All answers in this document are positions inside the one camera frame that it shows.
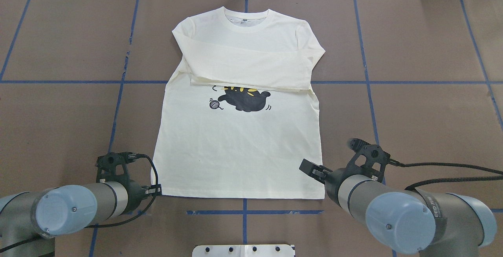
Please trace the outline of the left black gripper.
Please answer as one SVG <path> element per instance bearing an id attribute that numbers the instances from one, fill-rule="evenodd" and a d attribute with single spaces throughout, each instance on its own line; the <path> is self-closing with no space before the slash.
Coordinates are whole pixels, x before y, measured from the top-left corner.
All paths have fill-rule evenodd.
<path id="1" fill-rule="evenodd" d="M 125 185 L 125 189 L 128 194 L 128 201 L 124 213 L 129 213 L 137 209 L 140 203 L 149 196 L 155 197 L 162 195 L 162 186 L 160 184 L 145 185 L 143 188 L 138 182 L 129 180 Z"/>

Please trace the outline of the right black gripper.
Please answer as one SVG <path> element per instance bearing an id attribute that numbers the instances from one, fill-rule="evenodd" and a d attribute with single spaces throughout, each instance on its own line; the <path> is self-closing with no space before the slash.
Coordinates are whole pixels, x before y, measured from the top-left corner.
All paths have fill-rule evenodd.
<path id="1" fill-rule="evenodd" d="M 338 206 L 341 206 L 338 198 L 338 191 L 340 190 L 342 183 L 347 178 L 354 175 L 354 172 L 349 171 L 348 169 L 337 169 L 333 171 L 332 169 L 327 169 L 322 165 L 310 162 L 307 159 L 302 160 L 299 169 L 309 177 L 314 178 L 316 181 L 324 181 L 325 191 L 328 197 Z"/>

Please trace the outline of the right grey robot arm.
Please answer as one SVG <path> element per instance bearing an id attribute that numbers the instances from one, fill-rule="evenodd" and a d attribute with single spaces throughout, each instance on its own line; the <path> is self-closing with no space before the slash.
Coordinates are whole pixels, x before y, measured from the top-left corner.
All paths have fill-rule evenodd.
<path id="1" fill-rule="evenodd" d="M 476 198 L 416 189 L 399 191 L 347 169 L 304 159 L 299 167 L 377 241 L 403 255 L 478 257 L 497 234 L 492 210 Z"/>

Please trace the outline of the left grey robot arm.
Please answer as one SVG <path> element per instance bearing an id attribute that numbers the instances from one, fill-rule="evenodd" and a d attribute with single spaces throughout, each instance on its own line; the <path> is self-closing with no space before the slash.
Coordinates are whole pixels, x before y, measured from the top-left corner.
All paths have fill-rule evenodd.
<path id="1" fill-rule="evenodd" d="M 1 198 L 1 256 L 54 257 L 55 239 L 138 208 L 161 186 L 106 181 L 22 191 Z"/>

